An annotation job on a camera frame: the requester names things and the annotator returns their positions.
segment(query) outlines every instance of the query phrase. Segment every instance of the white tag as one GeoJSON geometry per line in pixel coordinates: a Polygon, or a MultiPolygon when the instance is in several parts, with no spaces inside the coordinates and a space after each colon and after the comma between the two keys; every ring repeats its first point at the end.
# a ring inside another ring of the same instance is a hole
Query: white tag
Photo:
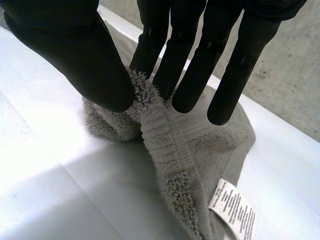
{"type": "Polygon", "coordinates": [[[254,240],[256,212],[230,182],[219,179],[209,209],[219,215],[238,240],[254,240]]]}

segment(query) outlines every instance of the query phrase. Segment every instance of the towel fold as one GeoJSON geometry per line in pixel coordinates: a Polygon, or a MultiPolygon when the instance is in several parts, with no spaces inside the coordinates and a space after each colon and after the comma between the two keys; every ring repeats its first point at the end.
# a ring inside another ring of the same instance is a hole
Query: towel fold
{"type": "MultiPolygon", "coordinates": [[[[108,25],[124,64],[134,43],[108,25]]],[[[136,100],[113,113],[83,99],[85,122],[92,134],[129,141],[142,132],[152,156],[161,195],[172,214],[194,240],[222,240],[225,225],[208,209],[218,180],[237,185],[245,157],[255,142],[252,126],[238,104],[231,120],[212,125],[207,109],[215,90],[206,87],[195,108],[176,112],[164,102],[144,74],[129,70],[136,100]]]]}

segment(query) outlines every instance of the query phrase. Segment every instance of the gray towel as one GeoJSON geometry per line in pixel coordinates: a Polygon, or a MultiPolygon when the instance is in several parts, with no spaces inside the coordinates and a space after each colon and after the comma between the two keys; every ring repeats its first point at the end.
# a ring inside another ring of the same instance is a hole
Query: gray towel
{"type": "MultiPolygon", "coordinates": [[[[136,44],[108,25],[122,61],[128,66],[136,44]]],[[[215,90],[207,87],[195,108],[176,112],[143,74],[129,70],[136,100],[124,113],[112,113],[83,99],[89,131],[129,141],[142,132],[154,162],[167,207],[194,240],[222,240],[225,225],[208,209],[218,180],[237,185],[245,157],[254,144],[252,126],[238,104],[231,120],[214,126],[207,109],[215,90]]]]}

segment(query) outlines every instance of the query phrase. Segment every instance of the white table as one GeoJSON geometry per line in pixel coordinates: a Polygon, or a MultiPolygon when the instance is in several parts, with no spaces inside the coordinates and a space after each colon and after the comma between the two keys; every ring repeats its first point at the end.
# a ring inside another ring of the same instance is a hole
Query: white table
{"type": "MultiPolygon", "coordinates": [[[[138,40],[138,28],[98,10],[138,40]]],[[[209,85],[218,84],[212,76],[209,85]]],[[[258,213],[256,239],[319,240],[320,143],[246,96],[240,102],[256,133],[238,184],[258,213]]],[[[159,197],[143,144],[87,134],[81,96],[3,28],[0,239],[186,239],[159,197]]]]}

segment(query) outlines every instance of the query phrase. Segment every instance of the fabric tag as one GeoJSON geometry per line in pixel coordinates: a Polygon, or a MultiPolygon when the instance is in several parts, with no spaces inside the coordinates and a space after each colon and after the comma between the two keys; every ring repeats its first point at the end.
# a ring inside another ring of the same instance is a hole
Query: fabric tag
{"type": "Polygon", "coordinates": [[[229,226],[237,240],[254,240],[256,212],[230,182],[220,178],[209,209],[229,226]]]}

